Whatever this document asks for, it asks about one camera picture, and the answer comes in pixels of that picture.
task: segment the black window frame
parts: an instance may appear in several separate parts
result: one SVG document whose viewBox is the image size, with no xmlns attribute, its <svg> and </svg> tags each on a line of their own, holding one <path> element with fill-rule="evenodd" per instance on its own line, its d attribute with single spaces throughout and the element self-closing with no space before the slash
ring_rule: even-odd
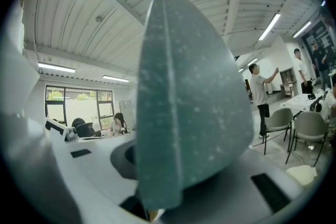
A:
<svg viewBox="0 0 336 224">
<path fill-rule="evenodd" d="M 47 89 L 48 88 L 60 88 L 64 90 L 64 96 L 63 96 L 63 100 L 60 101 L 56 101 L 56 100 L 47 100 Z M 97 111 L 98 111 L 98 121 L 99 121 L 99 126 L 101 129 L 101 119 L 107 119 L 107 118 L 112 118 L 114 117 L 114 106 L 113 106 L 113 90 L 97 90 L 97 89 L 84 89 L 84 88 L 75 88 L 75 87 L 60 87 L 60 86 L 56 86 L 56 85 L 46 85 L 46 91 L 45 91 L 45 114 L 46 117 L 48 116 L 48 105 L 49 104 L 54 104 L 54 105 L 62 105 L 63 106 L 63 116 L 64 116 L 64 122 L 65 125 L 67 127 L 68 123 L 67 123 L 67 113 L 66 113 L 66 104 L 65 104 L 65 97 L 66 97 L 66 90 L 70 90 L 70 89 L 75 89 L 75 90 L 84 90 L 84 91 L 95 91 L 96 92 L 96 103 L 97 103 Z M 111 92 L 111 101 L 98 101 L 98 91 L 100 92 Z M 100 110 L 99 110 L 99 104 L 111 104 L 112 106 L 112 115 L 108 115 L 108 116 L 100 116 Z"/>
</svg>

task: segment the window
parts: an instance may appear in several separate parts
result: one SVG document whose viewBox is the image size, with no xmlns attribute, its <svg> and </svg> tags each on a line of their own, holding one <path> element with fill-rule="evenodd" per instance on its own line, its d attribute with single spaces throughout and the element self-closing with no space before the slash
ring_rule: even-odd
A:
<svg viewBox="0 0 336 224">
<path fill-rule="evenodd" d="M 82 118 L 109 129 L 114 116 L 112 91 L 47 86 L 46 116 L 67 126 Z"/>
</svg>

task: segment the floor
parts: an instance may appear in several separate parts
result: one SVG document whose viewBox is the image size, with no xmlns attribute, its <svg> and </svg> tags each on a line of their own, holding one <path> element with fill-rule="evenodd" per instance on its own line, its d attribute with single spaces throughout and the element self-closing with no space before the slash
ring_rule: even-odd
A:
<svg viewBox="0 0 336 224">
<path fill-rule="evenodd" d="M 270 104 L 269 112 L 272 115 L 274 111 L 280 108 L 280 104 L 285 102 L 286 99 Z M 264 154 L 264 144 L 262 139 L 259 138 L 260 131 L 260 116 L 259 110 L 253 106 L 253 117 L 254 117 L 254 139 L 252 142 L 252 147 L 258 152 Z M 300 165 L 314 165 L 321 145 L 314 144 L 314 149 L 310 150 L 308 144 L 304 144 L 303 141 L 298 140 L 297 149 L 292 151 L 289 157 L 289 161 L 285 164 L 286 158 L 288 156 L 287 147 L 289 141 L 289 133 L 286 137 L 286 141 L 283 141 L 285 138 L 285 132 L 274 132 L 270 133 L 270 137 L 267 139 L 267 148 L 266 148 L 266 158 L 269 158 L 280 168 L 287 170 L 291 167 L 300 166 Z M 331 151 L 326 148 L 323 149 L 321 156 L 316 164 L 316 171 L 319 175 L 327 165 L 329 157 L 331 157 Z"/>
</svg>

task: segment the gray chair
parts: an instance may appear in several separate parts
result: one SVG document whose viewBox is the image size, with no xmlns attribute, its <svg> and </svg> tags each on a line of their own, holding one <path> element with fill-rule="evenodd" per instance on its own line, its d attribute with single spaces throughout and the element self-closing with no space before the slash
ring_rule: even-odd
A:
<svg viewBox="0 0 336 224">
<path fill-rule="evenodd" d="M 294 121 L 293 139 L 290 145 L 286 163 L 288 162 L 295 138 L 296 139 L 299 138 L 301 140 L 310 143 L 319 143 L 322 141 L 319 155 L 317 156 L 317 159 L 313 166 L 315 167 L 321 155 L 325 139 L 327 136 L 327 132 L 328 132 L 328 122 L 324 121 L 322 116 L 318 112 L 314 111 L 301 112 Z"/>
<path fill-rule="evenodd" d="M 267 133 L 273 133 L 273 132 L 279 132 L 279 131 L 286 131 L 285 139 L 287 136 L 288 130 L 289 132 L 289 143 L 288 143 L 288 149 L 289 151 L 289 145 L 290 145 L 290 139 L 292 134 L 292 119 L 293 119 L 293 113 L 291 109 L 289 108 L 282 108 L 277 111 L 275 111 L 271 117 L 265 118 L 265 124 L 266 124 L 266 132 Z M 264 155 L 266 154 L 266 143 L 267 143 L 267 136 L 263 138 L 263 143 L 265 139 L 265 149 L 264 149 Z"/>
</svg>

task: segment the fluorescent tube light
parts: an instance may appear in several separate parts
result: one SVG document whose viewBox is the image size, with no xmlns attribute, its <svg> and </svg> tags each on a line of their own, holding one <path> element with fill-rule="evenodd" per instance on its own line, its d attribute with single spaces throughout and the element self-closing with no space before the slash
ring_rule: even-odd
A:
<svg viewBox="0 0 336 224">
<path fill-rule="evenodd" d="M 128 79 L 118 79 L 110 76 L 103 76 L 103 79 L 111 79 L 111 80 L 117 80 L 117 81 L 122 81 L 122 82 L 129 82 Z"/>
<path fill-rule="evenodd" d="M 295 35 L 294 38 L 296 38 L 298 35 L 300 35 L 308 26 L 311 25 L 311 22 L 307 22 L 305 26 L 303 26 Z"/>
<path fill-rule="evenodd" d="M 274 25 L 276 24 L 276 22 L 278 21 L 278 19 L 280 18 L 280 14 L 276 13 L 272 19 L 272 21 L 269 23 L 269 25 L 267 26 L 267 28 L 265 29 L 265 31 L 263 32 L 263 34 L 259 37 L 259 40 L 263 40 L 267 34 L 271 31 L 271 29 L 274 27 Z"/>
<path fill-rule="evenodd" d="M 251 63 L 248 64 L 248 66 L 252 65 L 258 58 L 254 59 Z"/>
<path fill-rule="evenodd" d="M 70 73 L 75 73 L 76 72 L 76 70 L 74 68 L 61 67 L 61 66 L 51 65 L 49 63 L 43 63 L 43 62 L 39 62 L 38 66 L 42 67 L 42 68 L 54 69 L 54 70 L 70 72 Z"/>
</svg>

